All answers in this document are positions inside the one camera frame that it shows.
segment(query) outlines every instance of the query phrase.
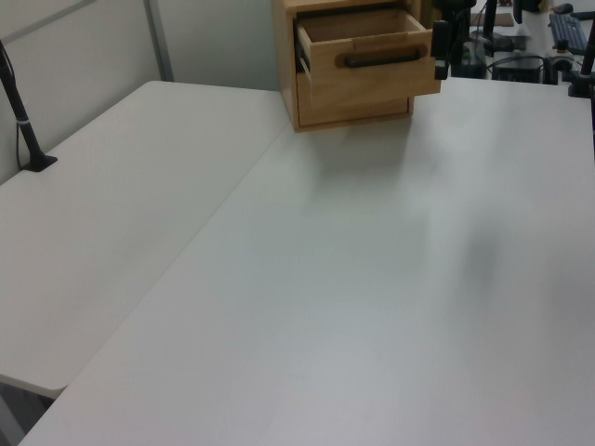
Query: black drawer handle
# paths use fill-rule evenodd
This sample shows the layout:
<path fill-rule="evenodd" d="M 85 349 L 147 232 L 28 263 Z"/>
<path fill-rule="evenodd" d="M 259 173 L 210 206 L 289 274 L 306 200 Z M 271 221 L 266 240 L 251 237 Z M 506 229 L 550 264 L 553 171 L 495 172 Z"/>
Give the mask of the black drawer handle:
<path fill-rule="evenodd" d="M 378 65 L 390 65 L 392 63 L 404 63 L 404 62 L 415 62 L 421 59 L 421 52 L 416 49 L 414 54 L 406 56 L 397 56 L 394 58 L 382 58 L 375 60 L 354 60 L 345 58 L 345 66 L 349 68 L 364 68 L 364 67 L 376 67 Z"/>

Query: white wall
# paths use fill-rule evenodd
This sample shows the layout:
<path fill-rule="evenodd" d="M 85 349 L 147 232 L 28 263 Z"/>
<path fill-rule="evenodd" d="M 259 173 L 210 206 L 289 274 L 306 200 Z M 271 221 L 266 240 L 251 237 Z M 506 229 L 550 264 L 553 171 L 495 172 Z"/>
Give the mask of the white wall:
<path fill-rule="evenodd" d="M 44 151 L 159 80 L 142 0 L 97 0 L 6 47 Z M 0 184 L 16 173 L 15 118 L 0 89 Z"/>
<path fill-rule="evenodd" d="M 176 82 L 277 90 L 271 0 L 159 0 Z"/>

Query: wooden cabinet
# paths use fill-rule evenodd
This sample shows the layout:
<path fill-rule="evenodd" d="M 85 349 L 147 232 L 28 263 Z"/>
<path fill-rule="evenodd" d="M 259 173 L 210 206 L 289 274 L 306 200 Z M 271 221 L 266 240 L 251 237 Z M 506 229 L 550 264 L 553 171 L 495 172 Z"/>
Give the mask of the wooden cabinet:
<path fill-rule="evenodd" d="M 272 0 L 277 69 L 296 130 L 409 117 L 440 92 L 421 0 Z"/>

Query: white tabletop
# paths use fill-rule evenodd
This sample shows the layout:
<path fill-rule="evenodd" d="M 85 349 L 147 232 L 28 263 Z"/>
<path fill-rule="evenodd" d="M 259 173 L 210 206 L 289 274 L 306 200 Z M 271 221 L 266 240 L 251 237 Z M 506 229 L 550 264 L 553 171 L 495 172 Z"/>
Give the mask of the white tabletop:
<path fill-rule="evenodd" d="M 561 88 L 286 128 L 22 445 L 591 444 L 594 203 Z"/>
<path fill-rule="evenodd" d="M 287 123 L 276 93 L 149 83 L 2 185 L 0 382 L 57 396 Z"/>

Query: black keyboard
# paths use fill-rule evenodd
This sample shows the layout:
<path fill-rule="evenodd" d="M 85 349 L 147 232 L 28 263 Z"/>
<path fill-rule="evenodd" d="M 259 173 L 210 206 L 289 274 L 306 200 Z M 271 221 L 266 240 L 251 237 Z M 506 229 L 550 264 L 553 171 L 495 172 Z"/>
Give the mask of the black keyboard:
<path fill-rule="evenodd" d="M 561 40 L 568 41 L 568 51 L 584 56 L 587 39 L 580 27 L 580 21 L 565 14 L 549 14 L 549 26 L 556 46 Z"/>

